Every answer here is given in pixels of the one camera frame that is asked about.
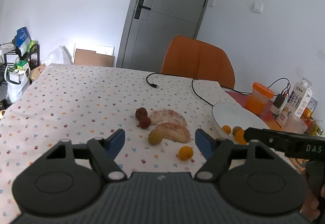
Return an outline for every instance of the black cable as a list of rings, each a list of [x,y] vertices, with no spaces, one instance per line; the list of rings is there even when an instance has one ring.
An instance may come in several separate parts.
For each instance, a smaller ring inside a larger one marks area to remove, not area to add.
[[[150,86],[153,87],[153,88],[159,88],[158,85],[156,85],[156,84],[154,84],[154,83],[149,83],[149,81],[148,81],[148,77],[150,77],[151,75],[154,75],[154,74],[160,74],[160,75],[169,75],[169,76],[182,77],[182,76],[179,76],[179,75],[173,75],[173,74],[151,73],[151,74],[149,74],[149,75],[146,77],[146,81],[147,81],[148,85],[150,85]],[[211,104],[210,102],[206,101],[203,97],[199,96],[199,95],[196,93],[196,91],[195,91],[195,89],[194,89],[194,87],[193,87],[193,82],[194,82],[194,80],[198,80],[198,79],[192,79],[191,87],[192,87],[192,90],[193,90],[194,94],[195,94],[199,99],[203,100],[205,103],[209,104],[210,106],[213,106],[213,104]]]
[[[207,103],[207,104],[209,104],[210,106],[213,107],[213,104],[211,104],[210,102],[206,101],[203,97],[200,97],[200,96],[196,93],[196,91],[195,91],[195,89],[194,89],[194,87],[193,87],[193,82],[194,82],[194,80],[198,80],[198,79],[192,79],[192,90],[193,90],[194,94],[196,94],[196,96],[197,96],[199,99],[202,99],[205,103]]]
[[[280,81],[280,80],[283,80],[283,79],[287,80],[288,81],[288,84],[290,84],[290,81],[289,81],[288,78],[282,77],[282,78],[279,78],[278,80],[275,80],[268,88],[270,88],[271,86],[273,86],[277,81]]]
[[[291,89],[291,85],[290,85],[290,83],[288,83],[288,85],[287,85],[287,90],[283,93],[283,95],[284,95],[285,97],[287,97],[287,95],[289,94],[290,89]]]
[[[230,90],[232,90],[232,91],[234,91],[234,92],[236,92],[236,93],[239,93],[239,94],[242,94],[242,95],[245,95],[245,96],[249,96],[249,95],[251,94],[251,93],[249,93],[249,92],[240,92],[240,91],[237,91],[237,90],[235,90],[235,89],[233,89],[233,88],[226,87],[226,86],[223,86],[223,85],[221,85],[221,87],[222,87],[222,88],[230,89]]]
[[[154,83],[149,83],[149,81],[148,81],[148,77],[150,77],[151,75],[154,75],[154,74],[167,75],[167,76],[176,76],[176,77],[183,77],[183,76],[173,75],[173,74],[151,73],[151,74],[149,74],[149,75],[146,77],[146,81],[147,81],[148,85],[150,85],[150,86],[153,87],[153,88],[159,88],[158,85],[156,85],[156,84],[154,84]],[[288,81],[288,85],[287,85],[287,87],[286,87],[285,89],[283,89],[283,91],[281,92],[281,94],[282,94],[286,89],[287,89],[287,91],[288,91],[288,89],[290,89],[291,85],[290,85],[290,81],[289,81],[289,79],[287,79],[287,78],[285,78],[285,77],[283,77],[283,78],[279,78],[278,80],[275,80],[275,81],[274,81],[274,82],[273,82],[273,83],[272,83],[268,88],[270,88],[270,87],[273,86],[277,81],[280,81],[280,80],[282,80],[282,79],[287,80],[287,81]],[[192,79],[191,87],[192,87],[192,90],[193,90],[194,94],[195,94],[199,99],[203,100],[205,103],[209,104],[210,106],[213,106],[211,103],[209,103],[208,101],[206,101],[204,98],[202,98],[201,96],[199,96],[199,95],[196,93],[196,91],[195,91],[195,89],[194,89],[194,87],[193,87],[193,82],[194,82],[194,80],[199,80],[199,79]],[[226,86],[223,86],[223,85],[221,85],[221,87],[222,87],[222,88],[226,88],[226,89],[230,89],[230,90],[232,90],[232,91],[234,91],[234,92],[236,92],[236,93],[239,93],[239,94],[242,94],[242,95],[245,95],[245,96],[249,96],[249,95],[251,95],[251,93],[249,93],[249,92],[241,92],[241,91],[237,91],[237,90],[235,90],[235,89],[233,89],[233,88],[226,87]]]

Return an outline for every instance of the light switch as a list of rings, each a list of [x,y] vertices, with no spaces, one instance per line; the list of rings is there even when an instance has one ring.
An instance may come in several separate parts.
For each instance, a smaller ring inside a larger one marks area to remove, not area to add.
[[[254,12],[262,13],[262,11],[263,11],[263,4],[262,3],[259,3],[259,2],[254,3],[254,9],[253,9],[253,11]]]
[[[208,2],[208,6],[209,6],[209,7],[214,7],[214,6],[215,6],[215,3],[216,3],[215,0],[209,0],[209,2]]]

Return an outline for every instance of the white bowl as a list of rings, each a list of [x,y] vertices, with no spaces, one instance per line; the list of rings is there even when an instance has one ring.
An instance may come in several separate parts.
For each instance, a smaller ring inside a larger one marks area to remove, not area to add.
[[[249,127],[256,129],[269,129],[269,127],[255,114],[241,107],[238,104],[218,103],[212,107],[212,116],[217,132],[222,138],[230,139],[234,142],[232,133],[228,135],[222,130],[222,126],[228,125],[231,131],[234,127],[240,126],[242,129]]]

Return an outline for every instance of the shoe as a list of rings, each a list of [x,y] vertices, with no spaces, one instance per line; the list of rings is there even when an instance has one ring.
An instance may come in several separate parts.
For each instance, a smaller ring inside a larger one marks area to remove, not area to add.
[[[1,110],[6,110],[8,107],[10,107],[10,104],[6,99],[3,99],[0,101],[0,111]]]

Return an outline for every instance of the floral tablecloth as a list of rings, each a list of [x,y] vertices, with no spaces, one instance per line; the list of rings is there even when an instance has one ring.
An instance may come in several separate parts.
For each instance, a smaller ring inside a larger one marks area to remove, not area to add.
[[[115,161],[130,176],[134,171],[183,172],[194,175],[205,159],[195,145],[196,129],[202,128],[212,137],[214,128],[211,106],[192,91],[191,79],[154,75],[108,67],[50,65],[33,82],[22,98],[12,105],[0,122],[0,224],[11,222],[19,209],[11,193],[17,175],[60,139],[73,144],[108,137],[115,130],[126,131],[126,142]],[[217,82],[197,80],[196,92],[212,104],[236,101]],[[181,113],[192,136],[189,144],[194,156],[188,161],[176,157],[182,143],[164,139],[151,146],[148,129],[137,127],[135,110],[173,109]],[[77,161],[89,166],[87,161]]]

